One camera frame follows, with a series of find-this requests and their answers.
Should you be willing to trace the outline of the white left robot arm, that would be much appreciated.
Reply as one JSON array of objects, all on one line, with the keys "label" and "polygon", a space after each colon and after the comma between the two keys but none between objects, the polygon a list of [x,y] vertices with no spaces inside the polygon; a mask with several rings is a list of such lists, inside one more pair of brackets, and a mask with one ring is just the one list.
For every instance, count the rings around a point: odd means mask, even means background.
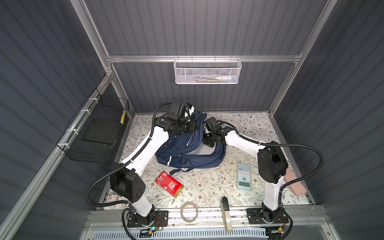
[{"label": "white left robot arm", "polygon": [[[173,135],[193,133],[197,125],[192,120],[195,108],[190,103],[174,104],[168,112],[161,116],[153,114],[151,130],[140,145],[121,163],[115,164],[115,169],[105,176],[96,180],[86,193],[86,201],[89,205],[97,208],[125,204],[122,212],[122,222],[125,231],[128,230],[126,212],[134,214],[140,225],[150,226],[155,218],[155,207],[151,204],[144,192],[146,184],[141,176],[158,149]],[[97,203],[92,201],[91,192],[103,179],[109,178],[111,189],[113,189],[122,200],[110,203]]]}]

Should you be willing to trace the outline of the navy blue backpack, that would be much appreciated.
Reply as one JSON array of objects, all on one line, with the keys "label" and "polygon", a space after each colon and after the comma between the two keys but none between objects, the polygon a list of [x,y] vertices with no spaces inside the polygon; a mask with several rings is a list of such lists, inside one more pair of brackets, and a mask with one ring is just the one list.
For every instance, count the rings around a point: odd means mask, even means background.
[{"label": "navy blue backpack", "polygon": [[155,153],[159,164],[173,168],[170,175],[194,169],[216,168],[224,160],[226,143],[204,143],[206,118],[206,113],[193,113],[192,119],[197,121],[197,130],[169,138]]}]

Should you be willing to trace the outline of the red gold tin box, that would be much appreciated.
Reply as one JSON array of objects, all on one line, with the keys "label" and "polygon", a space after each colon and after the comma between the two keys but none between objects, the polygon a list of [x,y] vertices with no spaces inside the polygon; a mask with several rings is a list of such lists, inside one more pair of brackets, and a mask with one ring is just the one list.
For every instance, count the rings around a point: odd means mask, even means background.
[{"label": "red gold tin box", "polygon": [[184,187],[184,185],[164,171],[155,179],[155,182],[174,198],[180,194]]}]

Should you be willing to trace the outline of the light blue calculator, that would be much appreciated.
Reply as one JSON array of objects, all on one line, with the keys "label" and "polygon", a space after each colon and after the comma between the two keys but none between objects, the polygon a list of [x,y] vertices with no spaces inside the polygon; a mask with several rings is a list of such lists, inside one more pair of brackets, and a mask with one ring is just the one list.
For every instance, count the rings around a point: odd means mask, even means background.
[{"label": "light blue calculator", "polygon": [[252,189],[251,183],[252,171],[251,165],[245,163],[237,164],[237,188],[240,190],[250,191]]}]

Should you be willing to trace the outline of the floral table mat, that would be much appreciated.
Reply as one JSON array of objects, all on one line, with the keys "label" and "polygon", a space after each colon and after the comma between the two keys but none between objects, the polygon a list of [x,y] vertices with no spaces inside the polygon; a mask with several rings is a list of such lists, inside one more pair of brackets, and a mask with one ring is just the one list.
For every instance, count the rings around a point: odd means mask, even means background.
[{"label": "floral table mat", "polygon": [[[279,141],[268,113],[218,113],[208,117],[229,122],[244,135],[258,141]],[[252,167],[250,191],[237,188],[239,162]],[[145,195],[157,209],[180,208],[186,202],[193,202],[199,207],[218,207],[223,196],[228,198],[232,207],[253,207],[261,205],[264,199],[265,186],[258,173],[257,160],[234,147],[227,147],[223,162],[216,168],[175,174],[173,177],[184,186],[176,198],[155,182],[161,172],[169,173],[171,170],[152,158],[142,175],[146,184]]]}]

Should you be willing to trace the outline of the yellow tag on black basket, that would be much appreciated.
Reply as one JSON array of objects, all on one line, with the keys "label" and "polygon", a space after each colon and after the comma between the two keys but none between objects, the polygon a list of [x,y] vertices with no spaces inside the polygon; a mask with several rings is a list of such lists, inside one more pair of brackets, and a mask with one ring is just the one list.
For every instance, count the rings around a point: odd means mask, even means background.
[{"label": "yellow tag on black basket", "polygon": [[121,116],[121,119],[120,119],[120,124],[122,124],[122,125],[124,124],[125,117],[126,117],[126,110],[123,110],[122,116]]}]

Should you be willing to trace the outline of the pink glasses case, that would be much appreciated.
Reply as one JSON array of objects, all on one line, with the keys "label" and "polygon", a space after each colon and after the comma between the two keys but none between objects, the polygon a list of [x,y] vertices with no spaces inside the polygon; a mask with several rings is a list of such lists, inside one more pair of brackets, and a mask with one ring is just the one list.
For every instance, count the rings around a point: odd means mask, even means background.
[{"label": "pink glasses case", "polygon": [[[294,173],[294,171],[290,167],[288,167],[286,170],[286,174],[284,176],[285,183],[288,183],[288,182],[293,181],[295,179],[297,179],[296,174]],[[290,189],[290,191],[295,196],[302,196],[302,195],[305,195],[307,193],[306,188],[304,187],[304,185],[301,182],[293,183],[293,184],[289,185],[288,188]]]}]

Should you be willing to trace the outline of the clear tape roll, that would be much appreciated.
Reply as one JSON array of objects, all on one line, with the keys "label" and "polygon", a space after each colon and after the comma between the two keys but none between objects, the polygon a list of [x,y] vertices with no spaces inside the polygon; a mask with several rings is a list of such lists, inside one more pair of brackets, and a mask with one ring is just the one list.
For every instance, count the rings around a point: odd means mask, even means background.
[{"label": "clear tape roll", "polygon": [[180,216],[185,223],[193,223],[199,216],[199,207],[193,202],[186,202],[180,209]]}]

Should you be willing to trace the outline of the markers in white basket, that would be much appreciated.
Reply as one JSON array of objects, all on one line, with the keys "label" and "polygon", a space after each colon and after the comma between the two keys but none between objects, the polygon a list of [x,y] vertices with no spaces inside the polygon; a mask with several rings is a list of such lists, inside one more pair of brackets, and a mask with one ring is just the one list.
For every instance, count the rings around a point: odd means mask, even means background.
[{"label": "markers in white basket", "polygon": [[236,84],[238,82],[236,76],[193,76],[193,79],[202,83]]}]

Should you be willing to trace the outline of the black beige box cutter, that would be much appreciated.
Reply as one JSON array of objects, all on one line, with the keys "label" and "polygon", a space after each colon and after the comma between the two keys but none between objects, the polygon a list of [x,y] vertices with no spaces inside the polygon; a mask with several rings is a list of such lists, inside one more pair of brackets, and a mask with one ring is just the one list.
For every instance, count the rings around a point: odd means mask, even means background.
[{"label": "black beige box cutter", "polygon": [[226,232],[231,233],[233,231],[231,216],[230,216],[230,207],[227,197],[221,198],[221,210],[223,215],[223,222],[226,229]]}]

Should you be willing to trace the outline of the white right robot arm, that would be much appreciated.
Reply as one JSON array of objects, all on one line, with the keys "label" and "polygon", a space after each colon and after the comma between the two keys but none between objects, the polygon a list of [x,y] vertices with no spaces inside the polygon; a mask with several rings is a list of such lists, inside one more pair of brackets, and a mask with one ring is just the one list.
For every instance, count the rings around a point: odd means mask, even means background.
[{"label": "white right robot arm", "polygon": [[[324,164],[323,154],[314,147],[301,144],[279,144],[275,141],[261,142],[247,137],[230,123],[217,120],[212,117],[205,121],[208,136],[205,137],[207,143],[225,143],[228,146],[238,148],[258,160],[259,175],[265,181],[265,197],[262,203],[261,213],[263,221],[271,224],[279,216],[287,217],[289,227],[279,238],[284,240],[290,234],[294,221],[286,212],[282,203],[283,190],[294,184],[301,182],[316,174]],[[289,167],[288,161],[282,152],[282,147],[297,147],[313,151],[319,157],[317,167],[307,175],[285,182],[284,177]]]}]

